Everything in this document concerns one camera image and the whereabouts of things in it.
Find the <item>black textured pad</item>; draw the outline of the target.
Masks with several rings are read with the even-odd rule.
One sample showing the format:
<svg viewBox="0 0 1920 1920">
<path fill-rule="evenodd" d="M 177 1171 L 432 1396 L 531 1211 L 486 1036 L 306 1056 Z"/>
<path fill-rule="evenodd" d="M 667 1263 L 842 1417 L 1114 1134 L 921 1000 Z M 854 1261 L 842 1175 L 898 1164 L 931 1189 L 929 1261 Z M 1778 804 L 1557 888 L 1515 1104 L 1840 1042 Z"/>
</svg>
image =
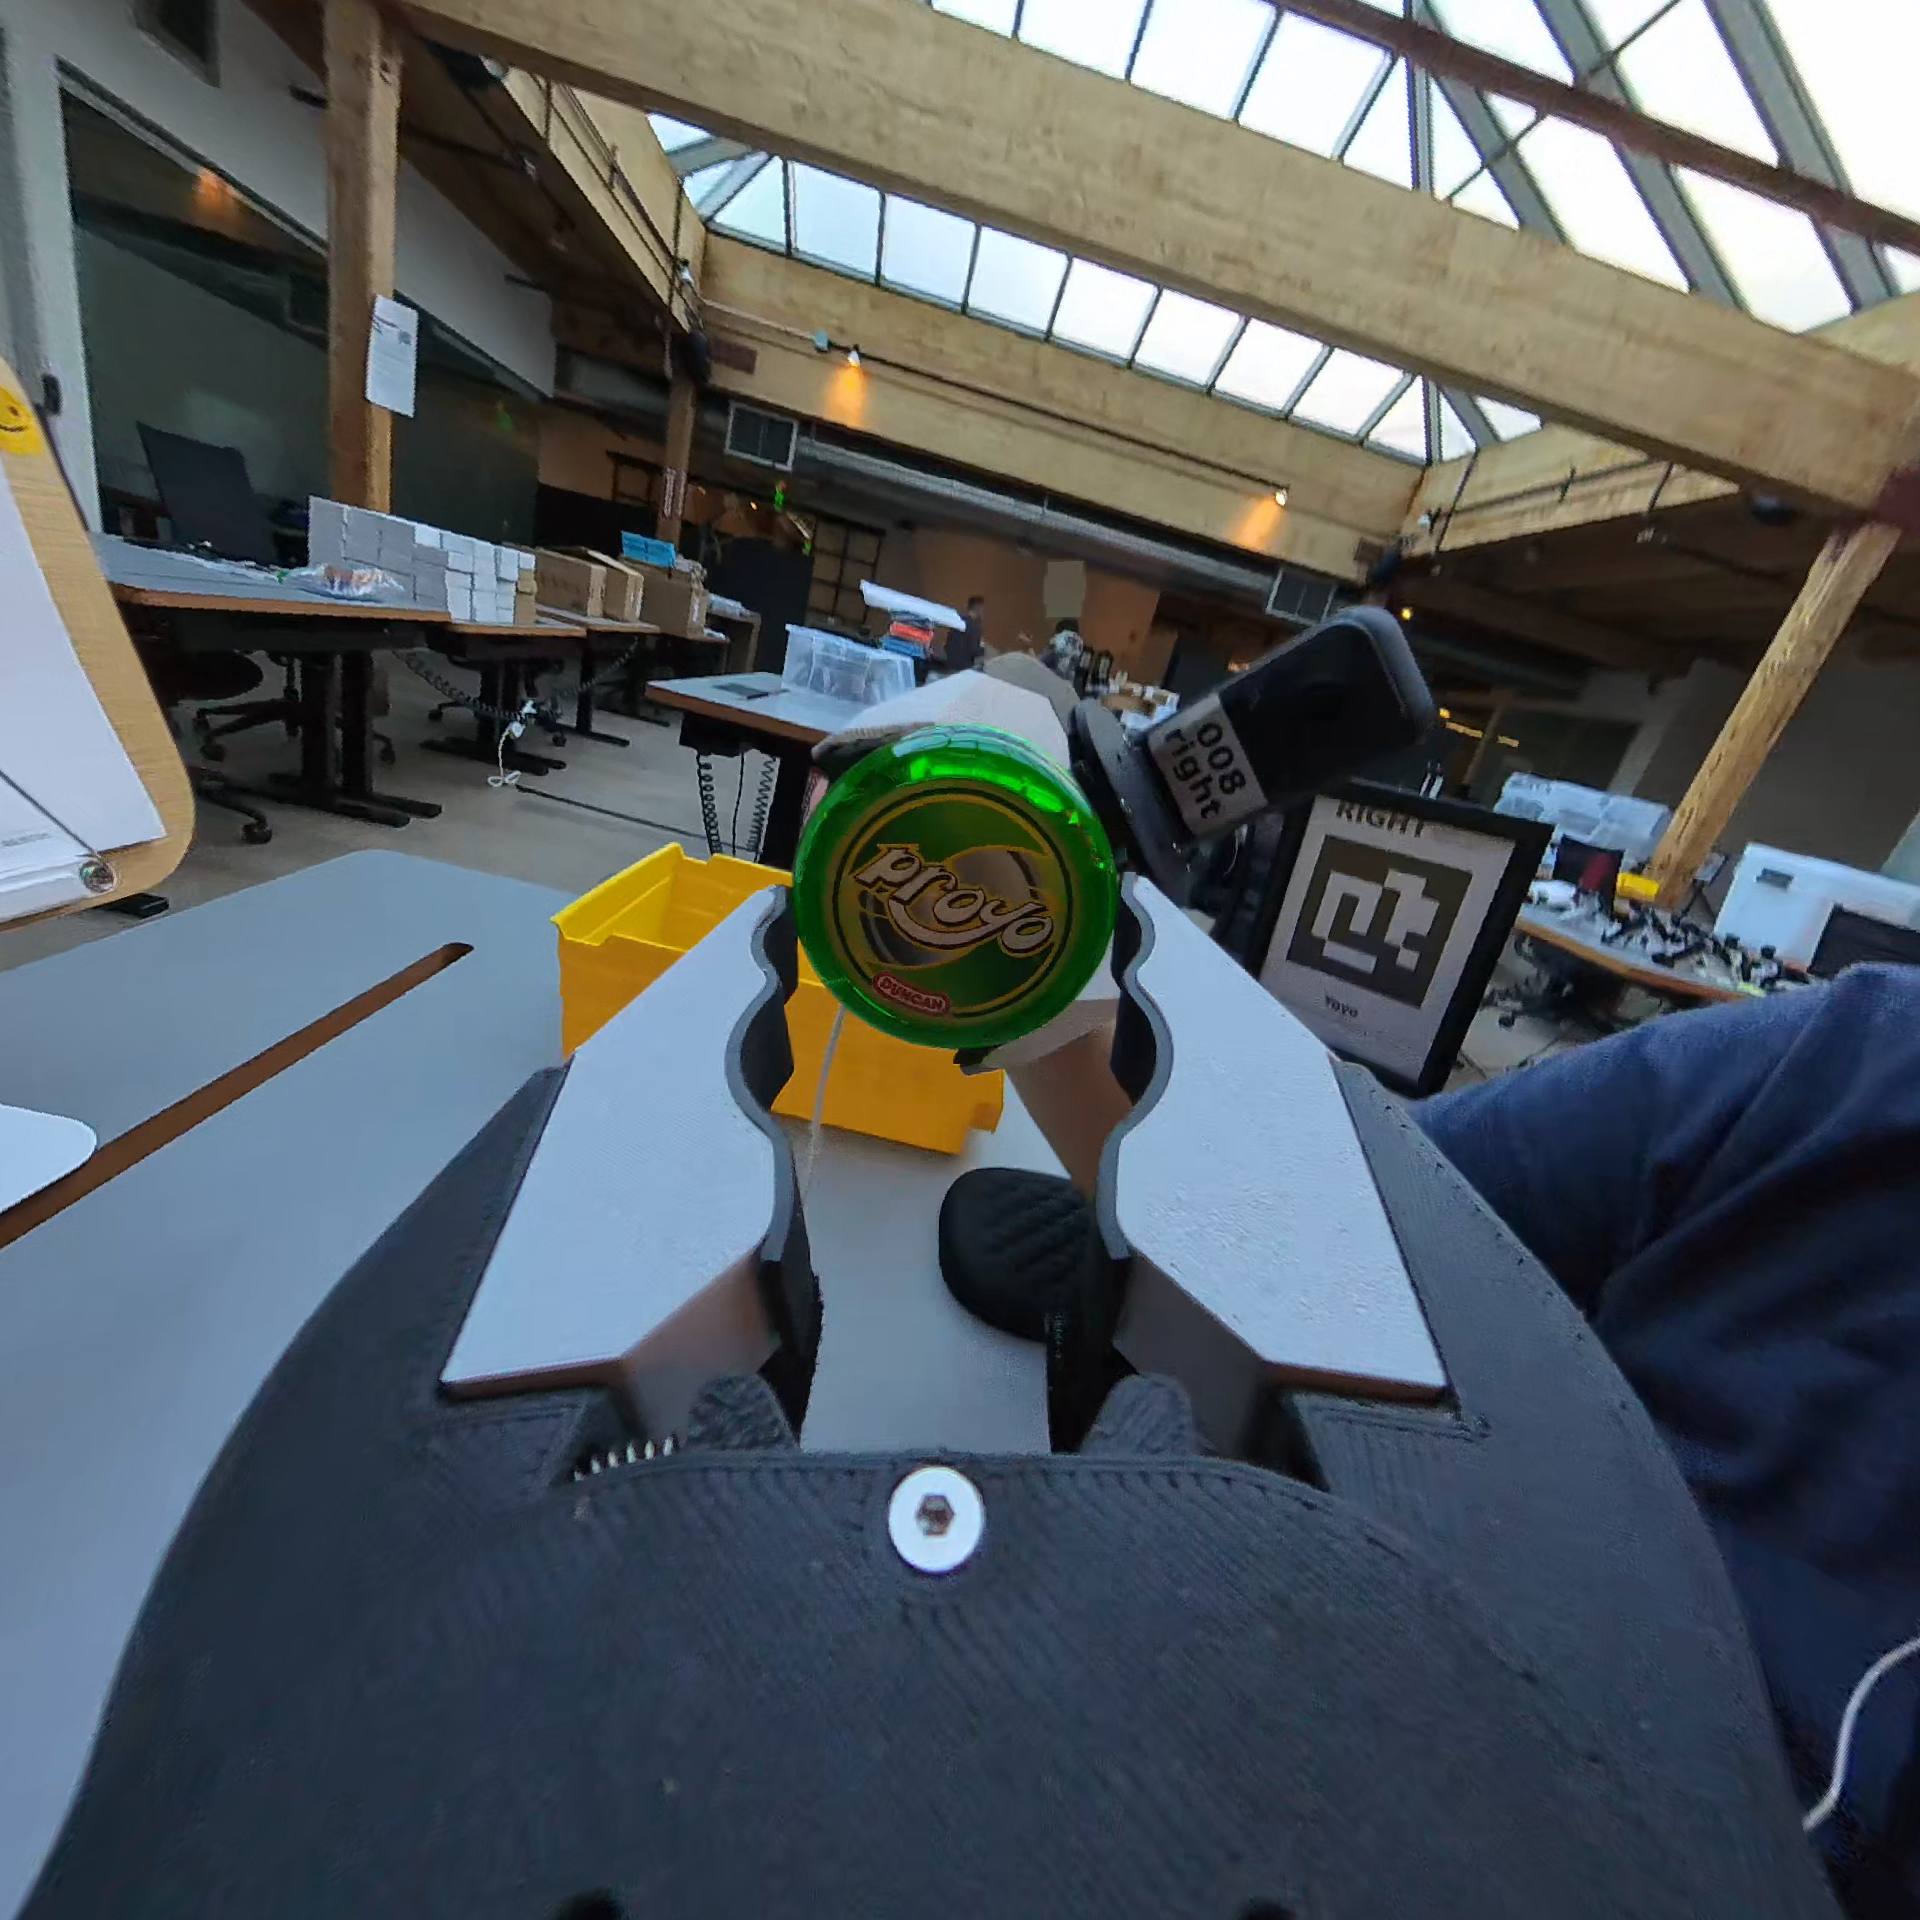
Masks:
<svg viewBox="0 0 1920 1920">
<path fill-rule="evenodd" d="M 1063 1175 L 958 1175 L 938 1211 L 938 1265 L 947 1293 L 995 1333 L 1047 1344 L 1051 1329 L 1111 1329 L 1111 1263 L 1091 1198 Z"/>
</svg>

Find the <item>white plastic tub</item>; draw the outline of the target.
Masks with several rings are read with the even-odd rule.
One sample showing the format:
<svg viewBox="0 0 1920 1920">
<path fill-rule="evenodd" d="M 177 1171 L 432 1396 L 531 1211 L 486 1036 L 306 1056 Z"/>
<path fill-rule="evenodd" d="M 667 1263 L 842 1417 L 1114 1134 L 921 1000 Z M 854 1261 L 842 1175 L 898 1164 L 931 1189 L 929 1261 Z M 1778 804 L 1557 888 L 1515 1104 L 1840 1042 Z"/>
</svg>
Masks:
<svg viewBox="0 0 1920 1920">
<path fill-rule="evenodd" d="M 1916 931 L 1916 883 L 1771 843 L 1746 843 L 1715 912 L 1715 937 L 1747 952 L 1772 949 L 1785 964 L 1807 967 L 1831 912 Z"/>
</svg>

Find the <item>black office chair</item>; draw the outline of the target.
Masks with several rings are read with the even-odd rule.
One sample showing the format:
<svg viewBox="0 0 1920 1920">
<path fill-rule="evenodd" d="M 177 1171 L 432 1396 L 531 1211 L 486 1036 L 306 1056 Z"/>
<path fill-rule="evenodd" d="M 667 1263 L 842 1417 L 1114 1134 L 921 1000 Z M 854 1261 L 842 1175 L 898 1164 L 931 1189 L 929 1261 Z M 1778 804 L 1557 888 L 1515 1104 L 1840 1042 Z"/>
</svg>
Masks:
<svg viewBox="0 0 1920 1920">
<path fill-rule="evenodd" d="M 148 421 L 133 424 L 155 501 L 166 510 L 174 546 L 201 561 L 277 567 L 272 521 L 251 485 L 242 451 L 201 445 Z M 186 772 L 197 800 L 242 820 L 244 843 L 268 843 L 268 818 L 251 804 L 234 782 L 209 775 L 209 761 L 226 759 L 226 736 L 277 726 L 287 739 L 299 736 L 295 673 L 280 670 L 280 698 L 214 703 L 214 694 L 253 694 L 265 670 L 251 656 L 209 651 L 174 656 L 161 660 L 161 698 L 168 706 L 189 703 L 189 736 L 197 761 Z"/>
</svg>

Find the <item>cluttered desk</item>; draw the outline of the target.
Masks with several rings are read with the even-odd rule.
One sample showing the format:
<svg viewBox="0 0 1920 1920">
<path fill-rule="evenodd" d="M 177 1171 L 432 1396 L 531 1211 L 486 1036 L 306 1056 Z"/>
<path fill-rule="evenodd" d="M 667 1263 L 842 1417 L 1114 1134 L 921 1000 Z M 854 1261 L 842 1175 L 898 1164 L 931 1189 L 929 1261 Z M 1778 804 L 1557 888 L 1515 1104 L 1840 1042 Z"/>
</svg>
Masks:
<svg viewBox="0 0 1920 1920">
<path fill-rule="evenodd" d="M 1671 917 L 1632 888 L 1601 897 L 1570 881 L 1535 881 L 1515 914 L 1515 939 L 1671 1007 L 1787 996 L 1816 985 L 1772 949 L 1746 949 Z"/>
</svg>

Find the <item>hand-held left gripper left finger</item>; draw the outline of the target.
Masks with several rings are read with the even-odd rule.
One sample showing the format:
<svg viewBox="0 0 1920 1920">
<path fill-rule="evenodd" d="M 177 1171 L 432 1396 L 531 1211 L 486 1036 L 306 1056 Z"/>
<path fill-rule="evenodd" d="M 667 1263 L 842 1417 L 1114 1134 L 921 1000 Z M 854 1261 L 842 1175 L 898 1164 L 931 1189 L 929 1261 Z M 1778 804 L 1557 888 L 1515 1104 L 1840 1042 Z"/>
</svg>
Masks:
<svg viewBox="0 0 1920 1920">
<path fill-rule="evenodd" d="M 769 883 L 575 1049 L 442 1361 L 456 1400 L 605 1389 L 691 1430 L 718 1376 L 803 1427 L 826 1307 L 772 1117 L 795 1058 L 792 897 Z"/>
</svg>

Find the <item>clear plastic storage bin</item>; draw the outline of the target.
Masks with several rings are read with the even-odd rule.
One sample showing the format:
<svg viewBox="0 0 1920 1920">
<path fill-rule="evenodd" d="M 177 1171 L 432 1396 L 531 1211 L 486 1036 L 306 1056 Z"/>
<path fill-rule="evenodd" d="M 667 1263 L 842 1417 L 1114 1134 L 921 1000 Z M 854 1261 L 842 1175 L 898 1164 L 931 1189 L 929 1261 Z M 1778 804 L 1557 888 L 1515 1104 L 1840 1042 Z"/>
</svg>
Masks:
<svg viewBox="0 0 1920 1920">
<path fill-rule="evenodd" d="M 789 623 L 778 684 L 795 694 L 868 710 L 911 694 L 918 666 L 921 660 L 911 656 L 898 656 L 868 635 Z"/>
</svg>

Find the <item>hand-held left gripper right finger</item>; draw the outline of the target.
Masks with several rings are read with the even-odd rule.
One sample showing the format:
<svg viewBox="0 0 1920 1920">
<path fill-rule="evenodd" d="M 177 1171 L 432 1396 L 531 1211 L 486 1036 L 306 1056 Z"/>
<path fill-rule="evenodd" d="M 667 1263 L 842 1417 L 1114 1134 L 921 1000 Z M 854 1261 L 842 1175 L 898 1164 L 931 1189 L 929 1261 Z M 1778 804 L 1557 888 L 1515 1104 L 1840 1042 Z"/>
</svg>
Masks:
<svg viewBox="0 0 1920 1920">
<path fill-rule="evenodd" d="M 1111 934 L 1098 1227 L 1111 1346 L 1212 1451 L 1281 1390 L 1438 1406 L 1449 1372 L 1323 1042 L 1146 879 Z"/>
</svg>

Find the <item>slanted wooden post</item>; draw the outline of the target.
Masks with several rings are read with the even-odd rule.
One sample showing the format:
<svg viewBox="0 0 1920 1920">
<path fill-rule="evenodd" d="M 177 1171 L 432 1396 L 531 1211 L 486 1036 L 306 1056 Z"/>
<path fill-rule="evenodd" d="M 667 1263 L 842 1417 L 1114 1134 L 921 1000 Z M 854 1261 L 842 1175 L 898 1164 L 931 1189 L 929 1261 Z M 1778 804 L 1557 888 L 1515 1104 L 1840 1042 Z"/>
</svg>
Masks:
<svg viewBox="0 0 1920 1920">
<path fill-rule="evenodd" d="M 1896 522 L 1873 521 L 1838 525 L 1822 543 L 1644 870 L 1659 907 L 1677 912 L 1690 899 L 1696 872 L 1902 540 Z"/>
</svg>

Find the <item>black framed marker sign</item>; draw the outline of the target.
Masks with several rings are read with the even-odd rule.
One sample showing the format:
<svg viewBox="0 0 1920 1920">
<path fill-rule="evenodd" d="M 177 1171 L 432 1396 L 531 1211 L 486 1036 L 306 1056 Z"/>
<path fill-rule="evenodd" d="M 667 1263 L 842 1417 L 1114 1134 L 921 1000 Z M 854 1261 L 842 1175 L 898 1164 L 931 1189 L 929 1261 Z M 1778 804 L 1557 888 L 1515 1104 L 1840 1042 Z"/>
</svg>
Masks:
<svg viewBox="0 0 1920 1920">
<path fill-rule="evenodd" d="M 1426 1099 L 1449 1080 L 1553 830 L 1342 782 L 1286 807 L 1244 897 L 1242 967 L 1349 1065 Z"/>
</svg>

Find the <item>yellow plastic bin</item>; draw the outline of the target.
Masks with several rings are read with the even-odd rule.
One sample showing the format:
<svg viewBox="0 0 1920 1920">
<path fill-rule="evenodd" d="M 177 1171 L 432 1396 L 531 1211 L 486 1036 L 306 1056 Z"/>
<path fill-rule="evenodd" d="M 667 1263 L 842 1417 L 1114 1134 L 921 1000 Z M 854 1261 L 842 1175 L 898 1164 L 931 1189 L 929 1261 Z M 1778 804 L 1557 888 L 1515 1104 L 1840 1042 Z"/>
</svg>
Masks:
<svg viewBox="0 0 1920 1920">
<path fill-rule="evenodd" d="M 561 1052 L 587 1042 L 733 907 L 772 883 L 789 883 L 789 872 L 662 847 L 566 905 L 552 917 Z M 813 1117 L 813 1099 L 826 1092 L 829 1130 L 947 1157 L 962 1152 L 972 1134 L 995 1132 L 1002 1075 L 967 1077 L 947 1056 L 876 1034 L 849 1015 L 826 1071 L 838 1011 L 802 957 L 798 987 L 785 1002 L 795 1075 L 777 1099 L 778 1117 Z"/>
</svg>

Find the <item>wooden pillar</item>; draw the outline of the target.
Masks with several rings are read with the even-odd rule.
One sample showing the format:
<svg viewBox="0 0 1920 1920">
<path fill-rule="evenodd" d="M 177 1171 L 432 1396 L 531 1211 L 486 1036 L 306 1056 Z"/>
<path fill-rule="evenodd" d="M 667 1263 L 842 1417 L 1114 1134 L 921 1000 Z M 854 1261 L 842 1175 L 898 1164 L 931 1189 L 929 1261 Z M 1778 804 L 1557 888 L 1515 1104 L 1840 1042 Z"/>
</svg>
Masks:
<svg viewBox="0 0 1920 1920">
<path fill-rule="evenodd" d="M 327 485 L 392 505 L 392 413 L 366 397 L 372 308 L 396 289 L 400 42 L 380 3 L 324 3 Z"/>
</svg>

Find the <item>green transparent yoyo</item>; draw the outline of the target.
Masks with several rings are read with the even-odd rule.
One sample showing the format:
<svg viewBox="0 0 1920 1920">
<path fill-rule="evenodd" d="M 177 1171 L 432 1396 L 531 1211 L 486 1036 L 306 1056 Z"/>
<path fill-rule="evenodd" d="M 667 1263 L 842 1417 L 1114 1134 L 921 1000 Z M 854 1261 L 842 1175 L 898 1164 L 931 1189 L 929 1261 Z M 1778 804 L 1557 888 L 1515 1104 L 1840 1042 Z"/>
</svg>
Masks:
<svg viewBox="0 0 1920 1920">
<path fill-rule="evenodd" d="M 902 1042 L 986 1056 L 1106 964 L 1119 867 L 1079 779 L 1025 736 L 911 722 L 826 779 L 795 851 L 798 943 Z"/>
</svg>

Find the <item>grey top desk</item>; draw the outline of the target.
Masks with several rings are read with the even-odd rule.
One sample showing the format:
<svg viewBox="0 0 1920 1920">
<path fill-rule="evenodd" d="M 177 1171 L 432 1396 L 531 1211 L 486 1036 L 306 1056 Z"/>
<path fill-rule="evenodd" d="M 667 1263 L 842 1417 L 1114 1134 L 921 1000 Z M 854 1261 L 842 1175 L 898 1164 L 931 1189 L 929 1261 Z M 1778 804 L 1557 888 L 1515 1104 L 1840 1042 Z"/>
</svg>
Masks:
<svg viewBox="0 0 1920 1920">
<path fill-rule="evenodd" d="M 692 751 L 705 851 L 777 872 L 792 870 L 803 831 L 813 746 L 849 726 L 839 706 L 778 684 L 778 677 L 652 678 L 646 698 L 677 715 L 677 742 Z M 733 804 L 714 793 L 714 759 L 762 755 L 757 779 L 738 775 Z"/>
</svg>

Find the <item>stack of white boxes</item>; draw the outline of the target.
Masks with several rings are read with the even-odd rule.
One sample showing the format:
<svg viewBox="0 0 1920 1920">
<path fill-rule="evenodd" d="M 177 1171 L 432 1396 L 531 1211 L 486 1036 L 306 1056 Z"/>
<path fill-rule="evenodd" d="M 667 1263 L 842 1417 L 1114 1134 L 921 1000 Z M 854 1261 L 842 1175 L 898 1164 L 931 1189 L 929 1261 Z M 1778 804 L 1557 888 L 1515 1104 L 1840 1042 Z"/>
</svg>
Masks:
<svg viewBox="0 0 1920 1920">
<path fill-rule="evenodd" d="M 311 495 L 306 563 L 330 589 L 477 626 L 535 626 L 538 561 L 525 548 Z"/>
</svg>

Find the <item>wooden top desk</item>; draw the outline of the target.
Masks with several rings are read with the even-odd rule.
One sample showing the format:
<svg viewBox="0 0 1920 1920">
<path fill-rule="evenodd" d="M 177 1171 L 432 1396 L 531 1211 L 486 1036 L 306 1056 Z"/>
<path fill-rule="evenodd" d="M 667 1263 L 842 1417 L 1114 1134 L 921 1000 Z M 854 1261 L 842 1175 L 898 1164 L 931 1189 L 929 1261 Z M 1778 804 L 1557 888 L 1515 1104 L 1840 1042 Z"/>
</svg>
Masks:
<svg viewBox="0 0 1920 1920">
<path fill-rule="evenodd" d="M 257 807 L 293 804 L 337 820 L 407 830 L 442 813 L 435 800 L 383 794 L 372 787 L 372 657 L 424 645 L 445 613 L 291 587 L 274 575 L 244 575 L 229 563 L 189 563 L 180 552 L 91 540 L 94 561 L 133 639 L 146 642 L 148 683 L 166 710 L 186 706 L 189 666 L 216 657 L 274 656 L 295 670 L 293 775 L 234 782 L 203 761 L 186 766 L 192 794 L 242 820 L 242 839 L 268 843 Z"/>
</svg>

